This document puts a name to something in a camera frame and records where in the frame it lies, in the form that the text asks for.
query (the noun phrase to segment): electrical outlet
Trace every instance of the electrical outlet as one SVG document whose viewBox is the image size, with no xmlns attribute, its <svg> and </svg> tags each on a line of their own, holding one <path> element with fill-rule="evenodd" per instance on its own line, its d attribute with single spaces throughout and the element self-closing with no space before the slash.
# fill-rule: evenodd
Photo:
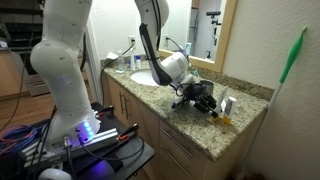
<svg viewBox="0 0 320 180">
<path fill-rule="evenodd" d="M 134 43 L 133 49 L 135 49 L 136 48 L 136 36 L 129 36 L 128 39 L 129 39 L 129 47 L 131 47 L 132 44 Z"/>
<path fill-rule="evenodd" d="M 168 46 L 168 41 L 169 41 L 169 40 L 167 40 L 167 38 L 169 38 L 169 34 L 165 34 L 165 35 L 163 35 L 163 37 L 164 37 L 164 38 L 163 38 L 163 39 L 164 39 L 164 40 L 163 40 L 163 42 L 164 42 L 163 45 L 164 45 L 164 46 Z"/>
</svg>

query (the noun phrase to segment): sink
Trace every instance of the sink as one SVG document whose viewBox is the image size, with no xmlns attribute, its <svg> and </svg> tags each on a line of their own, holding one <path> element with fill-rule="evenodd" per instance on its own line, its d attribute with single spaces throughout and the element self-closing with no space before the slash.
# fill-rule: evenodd
<svg viewBox="0 0 320 180">
<path fill-rule="evenodd" d="M 151 70 L 139 70 L 133 73 L 130 77 L 134 82 L 147 86 L 159 86 L 152 77 Z"/>
</svg>

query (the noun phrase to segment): floor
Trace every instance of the floor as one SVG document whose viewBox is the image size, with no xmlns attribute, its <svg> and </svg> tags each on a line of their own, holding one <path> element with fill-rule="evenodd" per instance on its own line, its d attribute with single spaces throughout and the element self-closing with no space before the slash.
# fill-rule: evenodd
<svg viewBox="0 0 320 180">
<path fill-rule="evenodd" d="M 93 102 L 89 85 L 87 84 L 86 86 L 90 102 Z M 2 128 L 12 116 L 16 104 L 17 98 L 0 101 L 0 128 Z M 35 97 L 31 97 L 30 95 L 23 96 L 20 98 L 17 112 L 9 126 L 17 124 L 31 124 L 49 118 L 53 107 L 54 102 L 51 94 L 44 94 Z M 133 176 L 130 179 L 148 180 L 149 178 L 143 170 L 139 170 L 137 176 Z"/>
</svg>

